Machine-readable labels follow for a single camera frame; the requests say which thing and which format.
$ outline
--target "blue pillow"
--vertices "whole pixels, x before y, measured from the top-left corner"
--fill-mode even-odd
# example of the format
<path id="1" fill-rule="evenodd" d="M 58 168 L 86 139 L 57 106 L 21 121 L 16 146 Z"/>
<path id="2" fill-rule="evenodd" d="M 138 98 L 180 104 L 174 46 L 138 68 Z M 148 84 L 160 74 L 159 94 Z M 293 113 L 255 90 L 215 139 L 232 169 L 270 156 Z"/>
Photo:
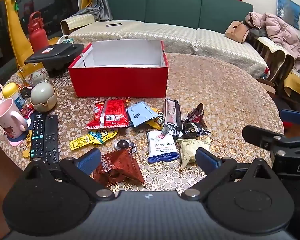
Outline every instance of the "blue pillow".
<path id="1" fill-rule="evenodd" d="M 300 5 L 291 0 L 277 0 L 277 16 L 299 30 Z"/>

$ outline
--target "green sofa backrest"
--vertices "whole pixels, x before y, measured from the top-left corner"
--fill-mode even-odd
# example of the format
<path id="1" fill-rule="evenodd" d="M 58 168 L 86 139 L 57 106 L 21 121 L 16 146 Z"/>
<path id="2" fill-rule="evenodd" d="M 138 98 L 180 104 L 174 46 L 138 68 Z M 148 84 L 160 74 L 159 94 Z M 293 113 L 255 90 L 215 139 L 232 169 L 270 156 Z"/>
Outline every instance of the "green sofa backrest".
<path id="1" fill-rule="evenodd" d="M 114 20 L 145 21 L 146 0 L 108 0 Z"/>
<path id="2" fill-rule="evenodd" d="M 201 0 L 147 0 L 145 22 L 197 29 L 200 8 Z"/>
<path id="3" fill-rule="evenodd" d="M 199 28 L 225 33 L 233 21 L 245 21 L 253 6 L 238 0 L 202 0 Z"/>

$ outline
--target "table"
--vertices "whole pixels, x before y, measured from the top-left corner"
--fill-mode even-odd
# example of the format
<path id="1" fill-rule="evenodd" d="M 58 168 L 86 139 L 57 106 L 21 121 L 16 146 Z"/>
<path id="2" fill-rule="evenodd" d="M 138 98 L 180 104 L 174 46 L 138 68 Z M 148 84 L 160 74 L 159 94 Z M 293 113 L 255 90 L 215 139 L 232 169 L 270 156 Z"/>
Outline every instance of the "table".
<path id="1" fill-rule="evenodd" d="M 211 131 L 211 152 L 218 157 L 236 158 L 238 162 L 251 162 L 255 157 L 261 157 L 270 164 L 269 152 L 242 138 L 242 129 L 247 124 L 283 133 L 279 112 L 263 87 L 245 71 L 217 59 L 174 53 L 167 53 L 167 58 L 170 66 L 167 97 L 179 100 L 184 119 L 191 109 L 203 103 L 204 120 Z M 21 80 L 14 74 L 8 82 L 21 83 Z M 92 146 L 71 151 L 69 142 L 87 134 L 85 124 L 92 119 L 94 104 L 101 98 L 77 98 L 68 73 L 53 78 L 53 82 L 58 91 L 58 102 L 50 113 L 58 115 L 59 154 L 61 159 L 78 158 Z M 133 86 L 133 81 L 127 81 L 127 85 Z M 132 98 L 131 103 L 142 100 L 152 107 L 163 107 L 164 99 L 161 98 Z M 99 146 L 102 154 L 114 151 L 114 143 L 123 138 L 138 146 L 134 157 L 146 182 L 142 185 L 118 183 L 111 186 L 112 191 L 177 190 L 181 193 L 205 176 L 195 163 L 188 164 L 181 172 L 180 159 L 149 164 L 147 130 L 152 129 L 150 126 L 149 129 L 119 128 L 115 138 Z M 1 127 L 0 147 L 21 169 L 29 164 L 29 159 L 22 156 L 25 143 L 11 146 Z"/>

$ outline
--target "beige bowl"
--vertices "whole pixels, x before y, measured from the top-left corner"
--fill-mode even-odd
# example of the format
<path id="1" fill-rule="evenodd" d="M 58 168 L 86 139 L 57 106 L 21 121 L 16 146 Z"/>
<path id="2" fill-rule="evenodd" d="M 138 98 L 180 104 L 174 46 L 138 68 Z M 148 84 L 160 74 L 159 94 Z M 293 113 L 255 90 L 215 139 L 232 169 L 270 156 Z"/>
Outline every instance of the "beige bowl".
<path id="1" fill-rule="evenodd" d="M 34 104 L 32 104 L 32 101 L 31 101 L 31 98 L 30 98 L 30 103 L 31 103 L 31 105 L 33 106 L 33 108 L 35 110 L 37 110 L 40 113 L 44 113 L 44 112 L 50 111 L 56 105 L 56 103 L 57 103 L 57 90 L 56 90 L 55 87 L 53 87 L 53 89 L 54 89 L 53 96 L 50 97 L 45 104 L 34 105 Z"/>

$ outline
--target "open cardboard box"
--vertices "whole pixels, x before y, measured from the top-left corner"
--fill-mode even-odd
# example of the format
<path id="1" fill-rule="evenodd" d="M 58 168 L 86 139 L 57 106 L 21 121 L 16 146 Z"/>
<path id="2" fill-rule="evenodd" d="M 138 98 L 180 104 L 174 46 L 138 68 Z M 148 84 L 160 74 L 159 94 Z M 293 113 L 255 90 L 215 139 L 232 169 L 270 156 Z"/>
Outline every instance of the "open cardboard box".
<path id="1" fill-rule="evenodd" d="M 166 96 L 168 62 L 163 41 L 89 43 L 68 71 L 78 97 Z"/>

